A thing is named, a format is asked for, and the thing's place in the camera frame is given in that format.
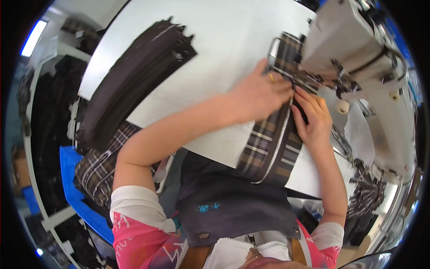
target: dark apron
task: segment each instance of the dark apron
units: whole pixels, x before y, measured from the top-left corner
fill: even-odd
[[[259,231],[300,239],[287,190],[251,184],[234,169],[189,152],[181,171],[176,208],[191,247]]]

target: white shelving unit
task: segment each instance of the white shelving unit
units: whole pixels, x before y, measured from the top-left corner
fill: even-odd
[[[58,42],[57,38],[51,39],[50,43],[48,44],[48,46],[45,48],[43,52],[43,56],[39,65],[34,70],[33,80],[30,84],[30,94],[31,94],[30,102],[26,110],[26,116],[30,122],[31,122],[31,112],[33,110],[34,92],[36,90],[36,85],[40,76],[40,72],[42,70],[42,65],[47,61],[51,60],[52,58],[55,58],[57,56],[65,56],[65,55],[69,55],[86,62],[89,62],[89,60],[91,59],[91,56],[89,54],[84,53],[65,43]],[[63,242],[61,241],[57,232],[55,231],[56,226],[68,220],[72,216],[74,216],[76,214],[76,211],[72,207],[68,206],[51,216],[49,216],[46,213],[45,207],[40,197],[39,189],[37,187],[36,177],[34,174],[33,158],[31,155],[31,137],[25,136],[25,134],[24,134],[24,150],[25,150],[25,156],[27,159],[27,167],[28,167],[28,173],[30,176],[31,187],[33,188],[34,195],[36,196],[37,204],[39,205],[39,208],[40,208],[40,213],[42,214],[42,217],[43,217],[42,226],[45,228],[47,232],[51,232],[52,236],[57,241],[58,245],[63,250],[67,258],[69,258],[70,262],[72,262],[72,264],[75,265],[76,268],[80,269],[79,264],[66,250],[65,246],[63,245]]]

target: woman's left hand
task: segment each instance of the woman's left hand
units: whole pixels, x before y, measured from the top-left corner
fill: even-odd
[[[262,75],[266,65],[267,59],[260,60],[254,71],[226,94],[226,108],[235,122],[266,119],[290,99],[291,82],[276,72]]]

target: woman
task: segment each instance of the woman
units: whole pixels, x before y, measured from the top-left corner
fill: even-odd
[[[266,65],[267,60],[261,60],[230,92],[148,126],[123,146],[111,196],[114,248],[121,269],[335,267],[344,235],[347,195],[329,143],[332,119],[324,99],[300,88],[294,98],[309,124],[297,107],[292,112],[298,134],[319,171],[324,206],[311,236],[294,216],[288,216],[291,206],[285,200],[286,190],[249,184],[234,176],[232,169],[193,154],[192,161],[184,161],[181,173],[177,203],[181,223],[178,216],[167,219],[158,202],[151,164],[205,133],[263,120],[289,100],[291,83],[278,73],[262,75]],[[243,189],[256,191],[250,197]],[[205,201],[206,197],[216,198]],[[229,208],[239,210],[232,214]],[[272,209],[273,218],[280,221],[271,222]],[[249,218],[254,212],[257,217]],[[292,228],[296,234],[289,232]],[[219,238],[218,233],[230,236]]]

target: fluorescent light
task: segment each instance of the fluorescent light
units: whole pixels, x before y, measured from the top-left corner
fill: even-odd
[[[30,36],[27,39],[27,42],[25,43],[24,48],[22,49],[22,52],[21,52],[22,56],[30,57],[30,55],[33,53],[33,50],[34,50],[34,47],[36,46],[37,41],[39,40],[40,35],[45,29],[46,24],[47,22],[44,22],[42,20],[39,20],[36,23],[33,30],[31,31]]]
[[[37,253],[39,256],[42,256],[42,255],[43,255],[43,250],[41,250],[40,248],[38,248],[38,249],[36,249],[36,253]]]

